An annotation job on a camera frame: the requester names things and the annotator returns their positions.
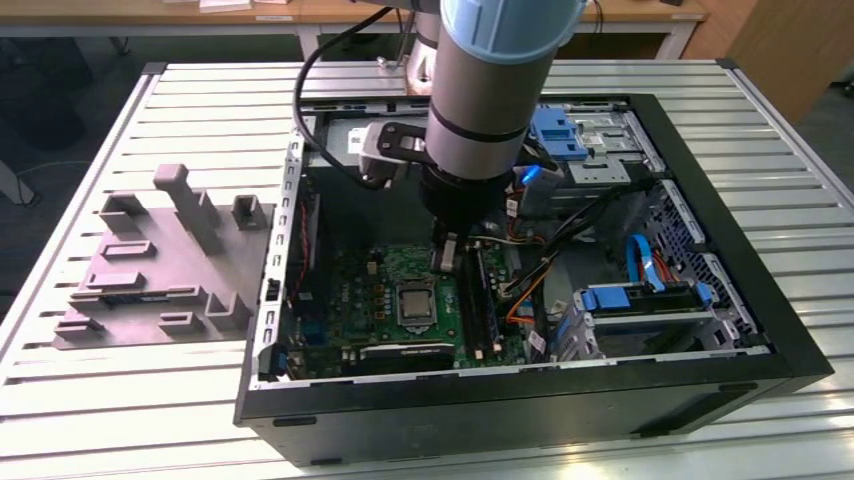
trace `floor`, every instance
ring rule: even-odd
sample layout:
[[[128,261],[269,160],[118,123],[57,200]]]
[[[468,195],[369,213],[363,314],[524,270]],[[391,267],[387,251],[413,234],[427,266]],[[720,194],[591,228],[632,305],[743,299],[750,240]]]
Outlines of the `floor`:
[[[344,44],[325,59],[371,60],[377,55],[392,58],[397,39],[371,37]],[[85,173],[85,165],[80,162],[90,161],[97,153],[142,65],[153,61],[301,60],[296,38],[289,36],[235,37],[228,42],[223,42],[221,37],[132,38],[130,55],[125,57],[116,55],[106,39],[80,39],[77,44],[94,76],[93,84],[70,95],[86,125],[86,136],[72,147],[45,153],[30,148],[0,122],[0,156],[14,171],[49,162],[64,163],[25,176],[28,185],[41,196],[34,206],[17,207],[0,197],[0,320]],[[844,97],[842,89],[828,89],[796,129],[844,183],[854,188],[850,156],[854,152],[854,99]]]

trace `black computer case frame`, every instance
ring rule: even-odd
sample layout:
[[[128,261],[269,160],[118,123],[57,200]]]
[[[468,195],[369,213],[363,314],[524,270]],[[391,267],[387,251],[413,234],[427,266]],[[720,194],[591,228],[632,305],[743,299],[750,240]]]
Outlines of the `black computer case frame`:
[[[427,102],[427,98],[371,98]],[[624,101],[663,159],[707,245],[771,348],[766,355],[556,369],[309,388],[249,389],[249,327],[235,423],[297,466],[680,434],[762,397],[832,373],[708,178],[652,95],[548,95],[548,101]],[[312,100],[312,105],[360,100]],[[754,339],[762,343],[763,338]]]

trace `open computer tower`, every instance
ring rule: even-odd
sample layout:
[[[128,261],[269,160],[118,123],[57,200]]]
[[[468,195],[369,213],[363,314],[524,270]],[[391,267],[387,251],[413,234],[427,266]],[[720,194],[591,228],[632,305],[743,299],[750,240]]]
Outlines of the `open computer tower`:
[[[533,119],[531,135],[565,158],[551,177],[519,170],[456,276],[429,271],[419,167],[360,190],[293,135],[235,423],[295,465],[680,434],[832,372],[655,97],[540,102],[561,128]],[[423,125],[428,101],[305,107],[355,169],[365,127]],[[537,234],[630,177],[644,188],[596,212],[511,322]]]

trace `table surface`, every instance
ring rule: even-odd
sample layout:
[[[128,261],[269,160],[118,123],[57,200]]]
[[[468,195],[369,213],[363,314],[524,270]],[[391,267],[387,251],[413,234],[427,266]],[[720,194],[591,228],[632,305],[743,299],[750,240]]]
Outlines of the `table surface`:
[[[698,0],[684,0],[680,7],[658,0],[600,2],[606,22],[696,22],[707,14]],[[255,3],[252,10],[201,14],[197,3],[165,4],[161,0],[1,0],[0,25],[243,25],[271,21],[356,23],[377,8],[367,3],[353,4],[349,0],[293,0],[288,5]],[[269,17],[291,18],[275,20]],[[596,21],[592,3],[581,20]],[[395,22],[396,17],[387,15],[380,21]]]
[[[109,192],[168,205],[150,178],[180,162],[216,204],[279,198],[299,64],[170,65],[145,75],[0,326],[0,479],[759,479],[854,472],[851,194],[738,72],[712,62],[556,62],[547,93],[658,96],[835,375],[687,436],[297,471],[232,425],[243,342],[57,351],[52,328],[81,280]],[[312,71],[311,96],[403,95],[371,63]]]

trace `green circuit board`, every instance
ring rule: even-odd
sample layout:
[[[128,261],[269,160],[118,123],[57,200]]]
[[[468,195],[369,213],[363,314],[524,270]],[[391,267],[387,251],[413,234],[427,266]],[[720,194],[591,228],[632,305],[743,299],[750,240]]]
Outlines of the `green circuit board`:
[[[309,376],[340,375],[341,355],[369,345],[436,342],[453,345],[453,368],[524,363],[523,337],[504,335],[501,351],[475,359],[467,353],[456,282],[429,271],[431,249],[420,245],[389,245],[368,250],[344,250],[335,255],[331,271],[331,300],[325,317],[324,345],[305,350]],[[483,251],[483,264],[493,285],[508,278],[504,254]],[[397,286],[419,282],[432,286],[435,324],[412,332],[399,325]]]

